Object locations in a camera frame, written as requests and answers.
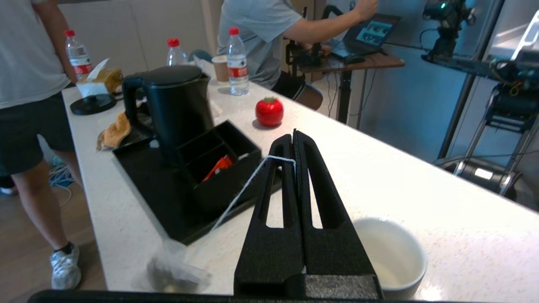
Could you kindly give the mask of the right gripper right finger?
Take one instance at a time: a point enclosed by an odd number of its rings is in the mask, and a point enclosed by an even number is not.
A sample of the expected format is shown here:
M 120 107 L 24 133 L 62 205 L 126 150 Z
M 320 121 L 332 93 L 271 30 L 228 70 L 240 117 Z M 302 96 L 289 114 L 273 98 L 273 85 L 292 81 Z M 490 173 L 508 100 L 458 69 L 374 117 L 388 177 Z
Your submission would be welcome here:
M 375 270 L 315 141 L 294 131 L 304 297 L 383 297 Z

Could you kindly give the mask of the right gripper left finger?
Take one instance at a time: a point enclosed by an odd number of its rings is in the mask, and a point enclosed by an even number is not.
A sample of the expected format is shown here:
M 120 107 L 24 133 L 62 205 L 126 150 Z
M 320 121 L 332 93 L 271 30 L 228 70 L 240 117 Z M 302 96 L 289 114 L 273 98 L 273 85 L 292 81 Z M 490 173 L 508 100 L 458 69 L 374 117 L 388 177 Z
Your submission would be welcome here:
M 297 297 L 304 268 L 291 135 L 275 140 L 257 176 L 258 198 L 234 274 L 236 297 Z M 272 184 L 281 169 L 283 228 L 267 226 Z

